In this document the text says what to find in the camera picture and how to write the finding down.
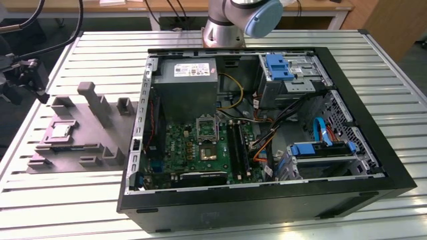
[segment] power cable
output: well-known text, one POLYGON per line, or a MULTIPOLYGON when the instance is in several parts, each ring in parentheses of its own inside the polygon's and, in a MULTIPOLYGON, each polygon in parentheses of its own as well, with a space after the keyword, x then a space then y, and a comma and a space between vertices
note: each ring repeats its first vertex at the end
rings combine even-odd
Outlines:
POLYGON ((14 58, 14 60, 18 62, 18 61, 22 61, 22 60, 26 60, 26 59, 31 59, 35 56, 46 54, 46 53, 50 53, 50 52, 66 47, 69 44, 74 43, 75 40, 78 39, 78 36, 79 36, 79 33, 81 33, 81 29, 82 29, 82 25, 83 25, 83 18, 85 18, 85 4, 83 4, 83 0, 79 0, 78 26, 75 28, 75 32, 74 32, 74 35, 71 36, 71 38, 67 41, 65 41, 63 43, 58 44, 57 46, 51 46, 51 47, 49 47, 49 48, 46 48, 43 50, 27 53, 27 54, 25 54, 22 56, 17 56, 14 58))
POLYGON ((3 27, 0 27, 0 34, 23 30, 23 29, 27 28, 31 24, 34 24, 34 22, 37 21, 39 15, 41 15, 41 13, 42 13, 42 10, 43 10, 45 5, 46 5, 46 0, 41 0, 39 5, 38 5, 38 8, 37 8, 33 16, 29 18, 29 20, 25 21, 22 24, 17 24, 17 25, 11 25, 11 26, 3 26, 3 27))

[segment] motherboard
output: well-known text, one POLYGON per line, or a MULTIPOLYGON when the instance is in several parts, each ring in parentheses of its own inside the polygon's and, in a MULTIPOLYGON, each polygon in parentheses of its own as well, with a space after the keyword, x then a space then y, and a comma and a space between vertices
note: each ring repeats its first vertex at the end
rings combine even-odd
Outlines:
POLYGON ((258 183, 263 181, 262 167, 253 162, 250 143, 255 135, 250 124, 207 122, 198 125, 169 124, 166 130, 166 156, 151 161, 154 188, 167 189, 183 177, 202 178, 210 181, 219 178, 225 184, 258 183), (238 138, 234 130, 239 129, 238 138), (199 141, 201 136, 217 134, 217 141, 199 141))

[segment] blue plastic latch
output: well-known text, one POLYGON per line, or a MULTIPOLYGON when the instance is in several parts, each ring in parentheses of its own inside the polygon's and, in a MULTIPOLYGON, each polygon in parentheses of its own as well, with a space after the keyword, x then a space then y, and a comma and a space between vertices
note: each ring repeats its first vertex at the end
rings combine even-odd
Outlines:
POLYGON ((302 144, 297 144, 298 147, 298 151, 301 154, 315 154, 315 148, 314 145, 310 143, 302 143, 302 144))
POLYGON ((289 61, 281 54, 266 54, 266 64, 271 72, 271 79, 274 81, 293 81, 295 75, 290 72, 289 61))
POLYGON ((353 141, 350 141, 350 142, 347 142, 347 145, 349 145, 349 148, 350 148, 351 152, 355 153, 357 150, 358 150, 357 149, 357 144, 353 141))
POLYGON ((299 152, 299 148, 297 146, 291 146, 291 152, 293 152, 293 155, 297 156, 301 154, 299 152))

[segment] yellow wire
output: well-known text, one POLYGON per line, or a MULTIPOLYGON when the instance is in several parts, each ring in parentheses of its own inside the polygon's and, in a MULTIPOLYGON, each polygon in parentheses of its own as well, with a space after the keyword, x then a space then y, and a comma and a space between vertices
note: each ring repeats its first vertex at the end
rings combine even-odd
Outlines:
POLYGON ((230 79, 235 82, 235 84, 238 84, 238 86, 239 86, 239 88, 241 88, 241 98, 239 98, 239 101, 238 101, 234 105, 231 105, 231 106, 225 106, 225 107, 218 107, 218 108, 217 108, 217 109, 219 109, 219 110, 233 109, 233 108, 234 108, 235 106, 238 106, 239 103, 243 101, 243 95, 245 95, 245 93, 243 93, 243 87, 242 87, 241 83, 238 82, 238 80, 237 80, 233 76, 230 76, 227 73, 219 72, 218 74, 219 74, 219 75, 225 75, 227 78, 230 78, 230 79))

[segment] orange wire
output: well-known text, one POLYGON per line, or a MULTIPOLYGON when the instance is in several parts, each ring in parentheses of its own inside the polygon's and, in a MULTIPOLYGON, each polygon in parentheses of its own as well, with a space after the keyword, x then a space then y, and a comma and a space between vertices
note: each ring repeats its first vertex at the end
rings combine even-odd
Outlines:
POLYGON ((265 159, 265 158, 257 158, 257 159, 254 159, 254 162, 267 162, 267 159, 265 159))
MULTIPOLYGON (((259 113, 259 109, 257 109, 257 110, 254 111, 254 119, 255 119, 257 121, 263 121, 265 119, 261 119, 261 118, 257 117, 258 113, 259 113)), ((267 122, 273 123, 274 120, 273 120, 271 118, 267 118, 267 122)))
POLYGON ((327 127, 326 127, 326 130, 327 130, 329 134, 331 135, 333 141, 337 141, 338 138, 337 138, 337 136, 335 136, 335 133, 334 133, 334 131, 333 131, 333 128, 331 128, 330 126, 327 126, 327 127))
POLYGON ((257 152, 257 154, 254 156, 254 161, 255 162, 262 160, 262 158, 259 158, 259 155, 261 155, 263 149, 266 148, 267 144, 274 140, 274 137, 275 137, 275 134, 270 137, 270 139, 265 142, 265 144, 262 145, 261 149, 258 150, 258 152, 257 152))

